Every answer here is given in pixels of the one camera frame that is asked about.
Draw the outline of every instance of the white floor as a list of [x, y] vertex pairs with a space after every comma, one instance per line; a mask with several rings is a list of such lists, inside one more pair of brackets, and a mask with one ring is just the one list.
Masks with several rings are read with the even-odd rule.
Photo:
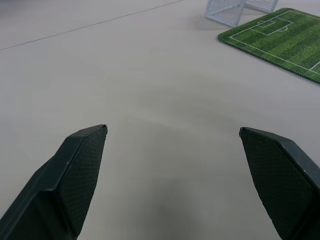
[[169, 3], [0, 1], [0, 216], [66, 136], [107, 124], [79, 240], [280, 239], [238, 132], [290, 138], [320, 165], [320, 86], [218, 42], [229, 28], [206, 0]]

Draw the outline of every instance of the soccer field mat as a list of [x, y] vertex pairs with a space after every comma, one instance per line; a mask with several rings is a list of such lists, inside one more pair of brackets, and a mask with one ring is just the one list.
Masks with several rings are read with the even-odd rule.
[[320, 84], [320, 17], [278, 11], [235, 27], [219, 41]]

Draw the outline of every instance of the gray floor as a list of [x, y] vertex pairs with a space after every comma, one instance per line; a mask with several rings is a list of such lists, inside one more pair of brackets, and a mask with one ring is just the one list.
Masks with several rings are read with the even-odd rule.
[[279, 239], [238, 132], [293, 139], [320, 165], [320, 86], [219, 43], [206, 0], [170, 3], [0, 1], [0, 216], [66, 136], [107, 124], [79, 240]]

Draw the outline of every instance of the green mat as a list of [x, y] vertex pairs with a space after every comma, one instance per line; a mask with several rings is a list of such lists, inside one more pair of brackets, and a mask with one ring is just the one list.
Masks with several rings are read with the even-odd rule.
[[219, 41], [320, 84], [320, 17], [290, 8], [235, 27]]

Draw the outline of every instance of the miniature soccer goal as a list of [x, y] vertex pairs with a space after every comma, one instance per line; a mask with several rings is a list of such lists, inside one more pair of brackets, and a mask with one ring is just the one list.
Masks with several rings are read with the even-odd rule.
[[278, 0], [209, 0], [205, 16], [208, 19], [236, 27], [244, 7], [272, 13]]

